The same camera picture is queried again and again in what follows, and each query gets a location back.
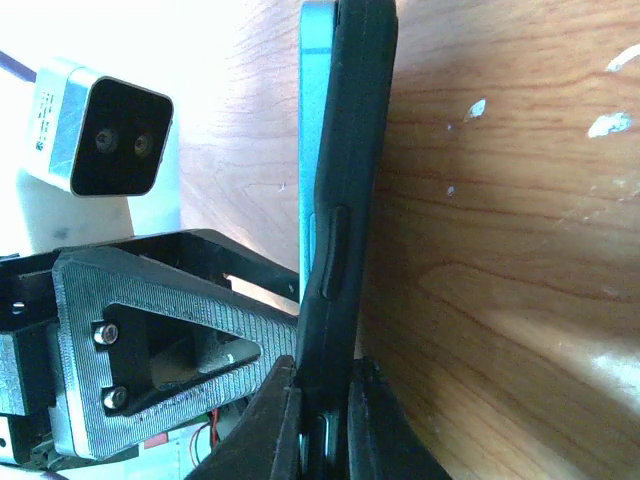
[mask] blue object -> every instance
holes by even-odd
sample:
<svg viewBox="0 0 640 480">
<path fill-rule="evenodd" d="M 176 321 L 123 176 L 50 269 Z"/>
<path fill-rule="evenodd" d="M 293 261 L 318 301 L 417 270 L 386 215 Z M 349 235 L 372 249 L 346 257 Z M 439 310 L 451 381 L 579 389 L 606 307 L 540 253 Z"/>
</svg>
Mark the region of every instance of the blue object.
<svg viewBox="0 0 640 480">
<path fill-rule="evenodd" d="M 300 14 L 299 92 L 299 216 L 300 301 L 309 280 L 316 250 L 313 187 L 316 180 L 320 138 L 327 101 L 336 2 L 306 2 Z"/>
</svg>

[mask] camera lens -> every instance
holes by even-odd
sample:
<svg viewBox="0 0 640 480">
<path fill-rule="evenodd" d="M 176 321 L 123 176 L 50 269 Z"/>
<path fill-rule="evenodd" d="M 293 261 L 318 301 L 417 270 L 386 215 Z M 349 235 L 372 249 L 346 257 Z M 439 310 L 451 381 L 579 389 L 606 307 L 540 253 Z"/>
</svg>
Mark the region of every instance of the camera lens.
<svg viewBox="0 0 640 480">
<path fill-rule="evenodd" d="M 111 153 L 118 147 L 118 134 L 111 128 L 103 128 L 96 135 L 96 147 L 100 153 Z"/>
<path fill-rule="evenodd" d="M 140 158 L 144 158 L 151 153 L 151 148 L 153 147 L 153 139 L 151 138 L 151 134 L 143 133 L 136 141 L 133 143 L 133 150 L 136 152 L 136 155 Z"/>
</svg>

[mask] camera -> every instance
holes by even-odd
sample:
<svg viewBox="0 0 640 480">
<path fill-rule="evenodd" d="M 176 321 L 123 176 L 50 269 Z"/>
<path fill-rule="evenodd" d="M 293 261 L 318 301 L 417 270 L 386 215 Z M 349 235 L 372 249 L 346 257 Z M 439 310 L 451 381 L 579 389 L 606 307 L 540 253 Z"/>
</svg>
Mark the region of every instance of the camera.
<svg viewBox="0 0 640 480">
<path fill-rule="evenodd" d="M 143 195 L 172 117 L 164 95 L 54 59 L 38 71 L 25 170 L 79 197 Z"/>
</svg>

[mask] black camera face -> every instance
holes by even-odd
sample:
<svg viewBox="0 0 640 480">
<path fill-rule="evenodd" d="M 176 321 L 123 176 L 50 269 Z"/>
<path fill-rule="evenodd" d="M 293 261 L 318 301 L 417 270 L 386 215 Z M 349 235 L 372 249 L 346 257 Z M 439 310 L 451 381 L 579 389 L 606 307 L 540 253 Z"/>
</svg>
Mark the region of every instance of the black camera face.
<svg viewBox="0 0 640 480">
<path fill-rule="evenodd" d="M 93 86 L 71 175 L 78 196 L 142 195 L 160 166 L 173 105 L 112 79 Z"/>
</svg>

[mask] wood grain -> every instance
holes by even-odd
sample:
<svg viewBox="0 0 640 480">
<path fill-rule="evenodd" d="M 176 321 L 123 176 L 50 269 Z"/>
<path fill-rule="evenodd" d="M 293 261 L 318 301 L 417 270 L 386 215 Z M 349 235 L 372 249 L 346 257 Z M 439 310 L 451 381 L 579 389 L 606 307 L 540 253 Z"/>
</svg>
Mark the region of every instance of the wood grain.
<svg viewBox="0 0 640 480">
<path fill-rule="evenodd" d="M 640 4 L 398 7 L 367 351 L 455 478 L 640 478 L 640 130 L 587 135 L 640 116 L 640 58 L 605 72 Z M 295 268 L 299 3 L 209 8 L 181 60 L 185 225 Z"/>
</svg>

